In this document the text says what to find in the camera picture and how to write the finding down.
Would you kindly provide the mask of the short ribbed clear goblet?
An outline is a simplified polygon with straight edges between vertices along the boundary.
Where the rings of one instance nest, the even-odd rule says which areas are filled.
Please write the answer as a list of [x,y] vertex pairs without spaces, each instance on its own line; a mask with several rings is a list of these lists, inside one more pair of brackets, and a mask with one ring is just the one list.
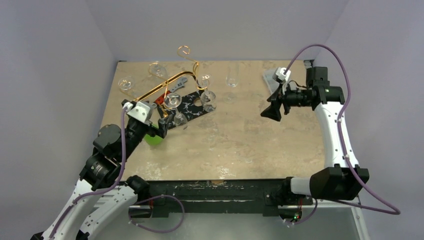
[[151,75],[159,78],[168,78],[168,72],[166,68],[159,62],[154,61],[149,65],[148,71]]

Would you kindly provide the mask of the green plastic wine glass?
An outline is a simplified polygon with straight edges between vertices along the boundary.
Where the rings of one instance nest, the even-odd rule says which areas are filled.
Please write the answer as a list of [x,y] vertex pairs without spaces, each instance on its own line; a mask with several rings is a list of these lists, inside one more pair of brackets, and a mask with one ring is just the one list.
[[159,127],[152,123],[143,140],[150,146],[157,146],[162,143],[161,130]]

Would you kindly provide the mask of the clear stemmed glass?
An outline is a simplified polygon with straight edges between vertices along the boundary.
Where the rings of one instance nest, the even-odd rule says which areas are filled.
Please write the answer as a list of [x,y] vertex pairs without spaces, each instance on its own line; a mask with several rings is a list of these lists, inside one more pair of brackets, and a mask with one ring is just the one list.
[[182,127],[184,130],[188,127],[187,117],[178,110],[178,107],[183,102],[182,97],[178,93],[169,93],[164,97],[164,106],[167,109],[173,110],[173,124],[175,127]]

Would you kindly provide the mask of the clear tall wine glass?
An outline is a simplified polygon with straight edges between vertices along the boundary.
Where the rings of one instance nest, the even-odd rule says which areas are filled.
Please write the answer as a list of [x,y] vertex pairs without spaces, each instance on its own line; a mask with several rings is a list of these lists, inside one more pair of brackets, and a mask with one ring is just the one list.
[[212,81],[213,78],[210,74],[203,74],[196,79],[198,89],[203,91],[200,95],[200,101],[206,112],[213,112],[217,107],[216,95],[213,91],[208,89]]

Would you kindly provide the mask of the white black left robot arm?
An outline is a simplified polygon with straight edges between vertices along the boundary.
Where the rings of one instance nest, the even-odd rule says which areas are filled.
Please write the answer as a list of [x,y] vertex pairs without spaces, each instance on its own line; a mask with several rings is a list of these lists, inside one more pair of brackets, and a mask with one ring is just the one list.
[[33,240],[93,240],[122,211],[133,204],[153,202],[150,184],[134,175],[122,181],[128,157],[145,135],[164,138],[169,117],[158,126],[130,117],[121,125],[103,126],[93,141],[92,155],[79,174],[73,193],[59,216]]

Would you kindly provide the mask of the clear round wine glass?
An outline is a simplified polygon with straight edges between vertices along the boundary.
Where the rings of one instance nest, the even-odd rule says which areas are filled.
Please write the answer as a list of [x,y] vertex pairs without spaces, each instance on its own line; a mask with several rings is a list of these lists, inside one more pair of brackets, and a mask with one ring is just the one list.
[[118,81],[118,87],[121,91],[127,92],[135,87],[135,79],[127,75]]

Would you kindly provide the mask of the clear champagne flute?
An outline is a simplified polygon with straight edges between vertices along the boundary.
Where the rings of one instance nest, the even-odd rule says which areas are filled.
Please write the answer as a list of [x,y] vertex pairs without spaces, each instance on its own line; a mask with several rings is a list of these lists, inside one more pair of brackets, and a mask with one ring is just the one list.
[[236,101],[237,96],[235,88],[239,83],[239,63],[231,61],[227,67],[225,84],[228,86],[227,92],[224,94],[223,100],[227,104],[232,104]]

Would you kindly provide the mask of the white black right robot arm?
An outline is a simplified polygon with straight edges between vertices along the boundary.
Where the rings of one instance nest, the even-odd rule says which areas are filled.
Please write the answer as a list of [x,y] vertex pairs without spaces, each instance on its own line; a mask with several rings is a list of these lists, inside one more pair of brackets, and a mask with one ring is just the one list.
[[324,168],[310,177],[291,177],[280,196],[288,204],[300,195],[325,200],[353,200],[362,190],[370,174],[361,168],[353,153],[345,126],[344,107],[347,102],[340,86],[332,86],[326,67],[312,67],[306,71],[306,88],[291,86],[291,71],[278,67],[272,80],[278,87],[267,99],[270,103],[260,114],[262,117],[281,121],[292,107],[310,107],[321,129],[325,148]]

